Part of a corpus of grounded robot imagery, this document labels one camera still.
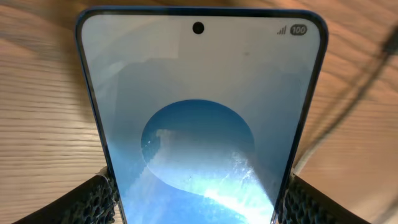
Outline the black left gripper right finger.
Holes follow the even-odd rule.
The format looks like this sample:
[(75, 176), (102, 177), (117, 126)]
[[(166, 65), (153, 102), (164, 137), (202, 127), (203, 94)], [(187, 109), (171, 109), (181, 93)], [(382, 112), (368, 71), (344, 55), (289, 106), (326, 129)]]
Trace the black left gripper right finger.
[(296, 175), (291, 175), (277, 212), (281, 224), (369, 224)]

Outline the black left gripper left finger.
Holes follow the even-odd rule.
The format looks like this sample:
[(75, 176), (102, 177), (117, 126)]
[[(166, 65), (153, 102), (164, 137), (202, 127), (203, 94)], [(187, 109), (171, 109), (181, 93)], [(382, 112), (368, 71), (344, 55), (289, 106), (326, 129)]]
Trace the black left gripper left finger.
[(114, 180), (96, 175), (14, 224), (112, 224), (117, 202)]

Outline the blue Galaxy smartphone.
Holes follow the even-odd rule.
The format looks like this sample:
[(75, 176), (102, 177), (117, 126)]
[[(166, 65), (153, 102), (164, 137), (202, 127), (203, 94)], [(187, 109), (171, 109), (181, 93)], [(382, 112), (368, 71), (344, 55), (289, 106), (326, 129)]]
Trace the blue Galaxy smartphone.
[(298, 9), (97, 6), (75, 39), (124, 223), (274, 223), (328, 43)]

